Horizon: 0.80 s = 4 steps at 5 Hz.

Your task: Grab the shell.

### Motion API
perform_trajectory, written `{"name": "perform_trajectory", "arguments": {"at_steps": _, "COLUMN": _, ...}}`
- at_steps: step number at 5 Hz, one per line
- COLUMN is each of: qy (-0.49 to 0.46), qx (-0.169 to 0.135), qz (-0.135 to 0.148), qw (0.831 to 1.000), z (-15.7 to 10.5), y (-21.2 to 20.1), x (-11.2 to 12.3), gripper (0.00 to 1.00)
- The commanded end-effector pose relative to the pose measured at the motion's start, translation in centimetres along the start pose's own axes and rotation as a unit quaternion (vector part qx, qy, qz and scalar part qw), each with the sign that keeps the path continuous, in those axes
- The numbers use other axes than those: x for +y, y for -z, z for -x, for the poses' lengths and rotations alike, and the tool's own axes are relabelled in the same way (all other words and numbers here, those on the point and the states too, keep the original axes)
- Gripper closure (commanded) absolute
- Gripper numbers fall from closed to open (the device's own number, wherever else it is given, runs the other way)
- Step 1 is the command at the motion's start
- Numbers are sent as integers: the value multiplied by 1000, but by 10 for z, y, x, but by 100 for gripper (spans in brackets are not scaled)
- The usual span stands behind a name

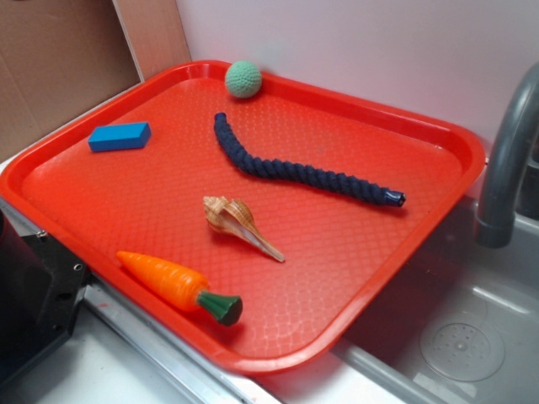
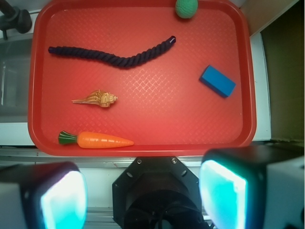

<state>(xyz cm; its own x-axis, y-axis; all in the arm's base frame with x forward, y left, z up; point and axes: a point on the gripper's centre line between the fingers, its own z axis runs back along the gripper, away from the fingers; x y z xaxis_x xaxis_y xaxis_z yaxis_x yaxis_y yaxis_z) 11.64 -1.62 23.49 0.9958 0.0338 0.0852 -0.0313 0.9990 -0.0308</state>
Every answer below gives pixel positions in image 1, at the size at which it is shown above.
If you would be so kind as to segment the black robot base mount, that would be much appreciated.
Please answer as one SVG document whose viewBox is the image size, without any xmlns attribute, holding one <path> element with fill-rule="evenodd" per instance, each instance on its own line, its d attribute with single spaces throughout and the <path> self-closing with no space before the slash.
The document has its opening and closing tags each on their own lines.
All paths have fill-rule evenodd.
<svg viewBox="0 0 539 404">
<path fill-rule="evenodd" d="M 86 263 L 49 235 L 20 236 L 1 215 L 1 387 L 72 335 Z"/>
</svg>

